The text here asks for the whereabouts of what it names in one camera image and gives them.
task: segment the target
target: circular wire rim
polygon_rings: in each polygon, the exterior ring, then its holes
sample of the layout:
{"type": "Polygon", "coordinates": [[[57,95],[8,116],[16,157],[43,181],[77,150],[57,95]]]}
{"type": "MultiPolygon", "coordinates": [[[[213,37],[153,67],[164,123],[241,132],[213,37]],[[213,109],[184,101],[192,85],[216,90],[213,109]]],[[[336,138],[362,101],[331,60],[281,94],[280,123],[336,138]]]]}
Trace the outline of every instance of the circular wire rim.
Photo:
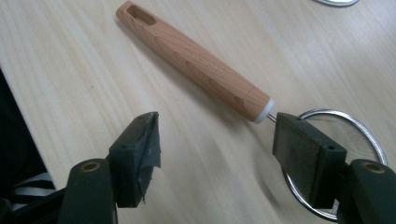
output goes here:
{"type": "Polygon", "coordinates": [[[350,7],[355,5],[359,0],[345,0],[345,1],[334,1],[334,0],[317,0],[320,3],[333,7],[350,7]]]}
{"type": "MultiPolygon", "coordinates": [[[[347,113],[337,111],[337,110],[332,110],[332,109],[314,109],[314,110],[309,110],[303,113],[302,115],[299,116],[300,119],[308,119],[313,116],[317,115],[333,115],[336,117],[340,117],[342,119],[345,119],[352,123],[356,128],[359,129],[363,133],[363,135],[367,138],[367,140],[370,141],[370,143],[373,145],[375,149],[375,153],[379,159],[379,162],[383,165],[388,165],[387,163],[387,158],[385,157],[385,153],[382,150],[382,147],[379,145],[379,142],[376,140],[374,135],[364,126],[362,125],[358,120],[354,119],[352,116],[348,115],[347,113]]],[[[324,218],[329,221],[336,222],[337,221],[337,216],[328,212],[324,212],[321,210],[318,210],[316,208],[313,208],[303,197],[303,195],[300,193],[300,191],[297,189],[297,187],[294,185],[293,181],[289,177],[289,175],[282,169],[283,175],[285,176],[286,182],[288,183],[288,186],[293,193],[294,197],[310,212],[313,214],[317,215],[318,217],[324,218]]]]}

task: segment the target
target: wooden handle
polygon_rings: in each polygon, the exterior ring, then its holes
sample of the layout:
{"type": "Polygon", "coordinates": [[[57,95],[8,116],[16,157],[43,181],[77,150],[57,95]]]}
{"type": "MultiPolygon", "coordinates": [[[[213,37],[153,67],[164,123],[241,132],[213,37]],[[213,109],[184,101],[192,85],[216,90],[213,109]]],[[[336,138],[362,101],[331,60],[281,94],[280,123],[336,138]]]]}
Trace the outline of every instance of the wooden handle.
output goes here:
{"type": "Polygon", "coordinates": [[[117,17],[157,54],[245,118],[260,123],[274,101],[206,49],[132,2],[117,17]]]}

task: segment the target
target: handle hole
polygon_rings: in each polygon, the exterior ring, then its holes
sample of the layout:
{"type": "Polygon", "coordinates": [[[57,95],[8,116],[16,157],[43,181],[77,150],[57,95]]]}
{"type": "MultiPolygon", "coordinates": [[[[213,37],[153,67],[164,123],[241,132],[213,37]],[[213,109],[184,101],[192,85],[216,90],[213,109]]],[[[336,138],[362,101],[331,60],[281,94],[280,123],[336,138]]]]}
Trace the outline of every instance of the handle hole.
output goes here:
{"type": "Polygon", "coordinates": [[[140,7],[131,6],[126,11],[143,25],[150,26],[156,23],[155,19],[140,7]]]}

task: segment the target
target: striped fabric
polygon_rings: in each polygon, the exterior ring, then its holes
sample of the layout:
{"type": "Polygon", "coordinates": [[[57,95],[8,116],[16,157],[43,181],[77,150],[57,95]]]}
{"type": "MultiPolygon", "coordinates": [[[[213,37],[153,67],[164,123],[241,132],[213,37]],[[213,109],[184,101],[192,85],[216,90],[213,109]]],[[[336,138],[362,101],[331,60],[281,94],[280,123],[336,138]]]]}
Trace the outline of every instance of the striped fabric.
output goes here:
{"type": "Polygon", "coordinates": [[[13,190],[13,211],[56,191],[48,173],[42,173],[23,180],[22,182],[14,185],[13,190]]]}

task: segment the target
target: wood grain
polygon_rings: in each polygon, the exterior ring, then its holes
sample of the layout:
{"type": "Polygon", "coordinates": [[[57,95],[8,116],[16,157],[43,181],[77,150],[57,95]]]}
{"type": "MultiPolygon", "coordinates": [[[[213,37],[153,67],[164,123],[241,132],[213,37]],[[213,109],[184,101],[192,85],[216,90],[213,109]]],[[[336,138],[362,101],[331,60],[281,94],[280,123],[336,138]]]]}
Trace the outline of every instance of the wood grain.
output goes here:
{"type": "MultiPolygon", "coordinates": [[[[273,112],[354,116],[396,169],[394,0],[134,1],[265,90],[273,112]]],[[[120,223],[330,224],[291,195],[274,124],[248,122],[182,76],[115,16],[124,2],[0,1],[0,66],[56,188],[158,111],[162,168],[120,223]]]]}
{"type": "Polygon", "coordinates": [[[166,61],[246,119],[260,123],[269,113],[273,102],[267,94],[165,21],[131,1],[117,10],[117,17],[166,61]]]}

